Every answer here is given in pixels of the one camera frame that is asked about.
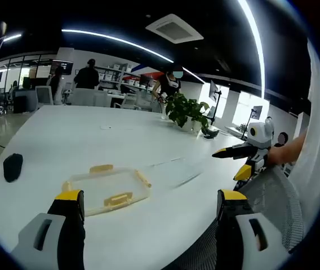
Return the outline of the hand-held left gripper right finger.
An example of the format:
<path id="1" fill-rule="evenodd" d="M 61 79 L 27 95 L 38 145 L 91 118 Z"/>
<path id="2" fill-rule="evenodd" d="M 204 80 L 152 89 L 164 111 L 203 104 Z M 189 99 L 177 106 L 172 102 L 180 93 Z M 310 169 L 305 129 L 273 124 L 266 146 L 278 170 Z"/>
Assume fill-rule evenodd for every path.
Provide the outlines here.
<path id="1" fill-rule="evenodd" d="M 280 231 L 238 191 L 217 192 L 216 269 L 279 269 L 289 257 Z"/>

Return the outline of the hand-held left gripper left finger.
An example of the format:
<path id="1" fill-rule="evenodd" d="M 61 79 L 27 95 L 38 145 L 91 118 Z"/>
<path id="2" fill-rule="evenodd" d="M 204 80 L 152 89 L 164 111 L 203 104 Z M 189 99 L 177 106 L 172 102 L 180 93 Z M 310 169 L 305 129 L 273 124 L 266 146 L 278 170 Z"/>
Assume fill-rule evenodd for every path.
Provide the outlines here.
<path id="1" fill-rule="evenodd" d="M 83 191 L 62 192 L 19 232 L 11 255 L 22 269 L 84 269 L 84 223 Z"/>

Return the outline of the person's right hand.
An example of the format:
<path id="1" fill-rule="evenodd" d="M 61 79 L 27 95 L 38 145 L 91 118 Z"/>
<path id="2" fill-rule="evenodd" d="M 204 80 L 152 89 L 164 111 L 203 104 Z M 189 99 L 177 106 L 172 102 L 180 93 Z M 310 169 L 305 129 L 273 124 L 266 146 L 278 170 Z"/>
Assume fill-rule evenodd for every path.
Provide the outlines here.
<path id="1" fill-rule="evenodd" d="M 268 152 L 267 165 L 281 165 L 291 162 L 291 155 L 289 154 L 286 145 L 281 147 L 272 146 Z"/>

